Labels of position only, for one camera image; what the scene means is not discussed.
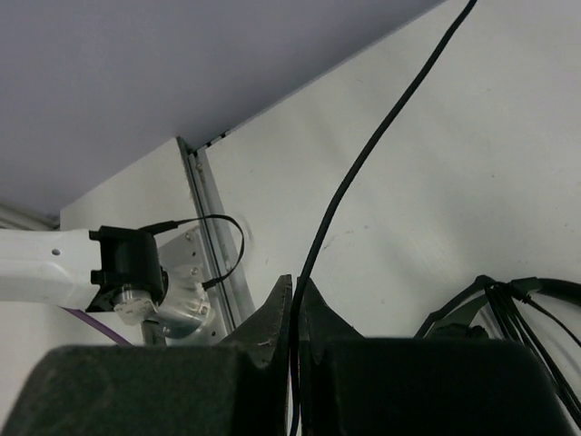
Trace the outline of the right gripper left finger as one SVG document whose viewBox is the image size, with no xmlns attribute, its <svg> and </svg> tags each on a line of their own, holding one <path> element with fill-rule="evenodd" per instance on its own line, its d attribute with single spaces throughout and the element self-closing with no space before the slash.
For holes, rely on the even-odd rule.
<svg viewBox="0 0 581 436">
<path fill-rule="evenodd" d="M 221 341 L 230 435 L 287 433 L 292 282 L 282 275 L 264 304 Z"/>
</svg>

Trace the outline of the aluminium rail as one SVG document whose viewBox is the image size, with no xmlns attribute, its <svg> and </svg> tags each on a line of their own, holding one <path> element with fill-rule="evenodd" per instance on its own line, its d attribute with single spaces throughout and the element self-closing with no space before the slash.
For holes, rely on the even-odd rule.
<svg viewBox="0 0 581 436">
<path fill-rule="evenodd" d="M 207 148 L 205 146 L 194 148 L 181 137 L 176 141 L 196 213 L 201 216 L 226 214 L 210 166 Z M 235 264 L 240 252 L 240 233 L 234 224 L 223 219 L 204 220 L 201 228 L 211 276 L 231 274 L 213 290 L 218 297 L 226 331 L 232 332 L 255 310 L 244 270 L 241 265 Z"/>
</svg>

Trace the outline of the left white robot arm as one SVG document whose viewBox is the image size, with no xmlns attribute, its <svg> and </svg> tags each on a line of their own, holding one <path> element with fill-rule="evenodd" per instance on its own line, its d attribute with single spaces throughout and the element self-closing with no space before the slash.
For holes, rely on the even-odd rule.
<svg viewBox="0 0 581 436">
<path fill-rule="evenodd" d="M 166 294 L 157 244 L 141 230 L 1 231 L 1 300 L 111 312 L 117 295 Z"/>
</svg>

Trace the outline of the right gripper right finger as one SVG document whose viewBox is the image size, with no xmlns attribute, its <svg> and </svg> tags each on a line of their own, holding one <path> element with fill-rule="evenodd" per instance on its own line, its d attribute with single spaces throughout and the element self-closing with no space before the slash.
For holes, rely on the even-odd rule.
<svg viewBox="0 0 581 436">
<path fill-rule="evenodd" d="M 360 340 L 350 324 L 308 281 L 299 314 L 300 430 L 303 435 L 339 435 L 339 379 L 331 346 Z"/>
</svg>

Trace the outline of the black on-ear headphones with cable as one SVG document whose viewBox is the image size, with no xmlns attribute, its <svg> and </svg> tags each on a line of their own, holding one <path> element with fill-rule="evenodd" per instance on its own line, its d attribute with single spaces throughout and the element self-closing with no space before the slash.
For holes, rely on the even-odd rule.
<svg viewBox="0 0 581 436">
<path fill-rule="evenodd" d="M 300 370 L 299 370 L 299 315 L 300 306 L 303 300 L 304 293 L 307 288 L 310 275 L 313 271 L 314 265 L 322 249 L 327 232 L 330 228 L 332 219 L 337 212 L 340 203 L 350 188 L 350 185 L 355 180 L 357 174 L 363 167 L 371 155 L 374 148 L 379 143 L 379 140 L 387 132 L 396 118 L 399 116 L 403 108 L 407 105 L 414 93 L 417 92 L 420 85 L 424 82 L 437 60 L 440 58 L 453 35 L 460 28 L 462 23 L 469 16 L 475 5 L 476 0 L 469 0 L 466 6 L 461 10 L 455 20 L 448 27 L 443 34 L 433 52 L 428 57 L 426 63 L 423 64 L 417 75 L 405 89 L 401 97 L 390 109 L 385 118 L 381 121 L 377 129 L 373 132 L 369 140 L 365 143 L 357 158 L 350 166 L 344 178 L 341 180 L 336 192 L 331 197 L 330 203 L 327 206 L 325 213 L 321 219 L 320 225 L 311 243 L 305 262 L 301 268 L 297 285 L 293 294 L 292 304 L 290 308 L 290 386 L 292 399 L 292 415 L 290 421 L 289 435 L 295 436 L 299 430 L 300 423 Z"/>
</svg>

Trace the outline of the black over-ear headphones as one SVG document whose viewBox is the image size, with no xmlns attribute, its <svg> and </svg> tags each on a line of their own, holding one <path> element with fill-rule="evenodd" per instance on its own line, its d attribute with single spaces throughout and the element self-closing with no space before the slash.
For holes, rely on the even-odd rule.
<svg viewBox="0 0 581 436">
<path fill-rule="evenodd" d="M 558 279 L 528 277 L 511 282 L 499 282 L 489 276 L 479 275 L 468 288 L 454 296 L 441 308 L 430 313 L 420 325 L 416 339 L 467 338 L 486 339 L 486 330 L 472 324 L 477 314 L 488 306 L 499 327 L 500 337 L 527 347 L 539 359 L 558 399 L 565 406 L 576 425 L 580 424 L 580 398 L 567 381 L 556 361 L 534 333 L 517 305 L 521 302 L 543 314 L 560 327 L 575 344 L 580 339 L 553 313 L 533 300 L 539 293 L 551 298 L 580 305 L 580 285 Z"/>
</svg>

